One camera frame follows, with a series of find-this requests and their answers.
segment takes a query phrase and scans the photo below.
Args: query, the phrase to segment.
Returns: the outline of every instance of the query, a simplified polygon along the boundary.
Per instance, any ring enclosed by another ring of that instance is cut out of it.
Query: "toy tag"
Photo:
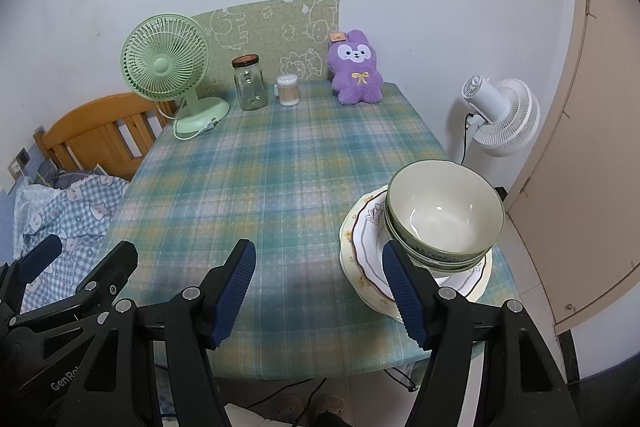
[[[346,41],[347,36],[344,32],[329,32],[329,40],[331,42]]]

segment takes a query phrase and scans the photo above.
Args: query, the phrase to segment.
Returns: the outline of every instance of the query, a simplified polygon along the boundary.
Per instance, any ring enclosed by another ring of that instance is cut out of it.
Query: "cotton swab container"
[[[280,75],[275,86],[276,96],[282,106],[295,106],[300,102],[300,86],[296,74]]]

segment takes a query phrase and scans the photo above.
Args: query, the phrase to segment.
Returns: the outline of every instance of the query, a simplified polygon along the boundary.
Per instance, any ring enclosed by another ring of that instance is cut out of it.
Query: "bed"
[[[134,93],[92,100],[58,120],[34,139],[46,159],[76,173],[69,187],[42,184],[18,187],[14,208],[14,256],[20,257],[50,233],[62,240],[62,254],[24,294],[22,312],[73,295],[100,261],[98,251],[129,181],[175,112],[173,102],[159,108]]]

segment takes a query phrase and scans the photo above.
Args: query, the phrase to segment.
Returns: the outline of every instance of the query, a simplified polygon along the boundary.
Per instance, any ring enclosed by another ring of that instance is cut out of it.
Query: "black pants leg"
[[[323,412],[314,420],[313,427],[351,427],[339,416],[332,412]]]

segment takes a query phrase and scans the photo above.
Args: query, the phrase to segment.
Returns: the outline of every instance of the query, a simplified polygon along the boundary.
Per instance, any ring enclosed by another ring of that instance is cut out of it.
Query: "metal screw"
[[[182,296],[187,299],[187,301],[193,301],[200,296],[200,289],[195,286],[190,286],[182,291]]]
[[[131,301],[129,299],[120,299],[116,302],[116,311],[120,313],[126,312],[131,308]]]
[[[443,286],[438,290],[438,295],[443,299],[450,301],[456,297],[456,291],[453,288],[449,288],[448,286]]]
[[[516,301],[516,299],[509,299],[507,301],[507,308],[513,313],[520,313],[522,311],[522,303],[520,301]]]

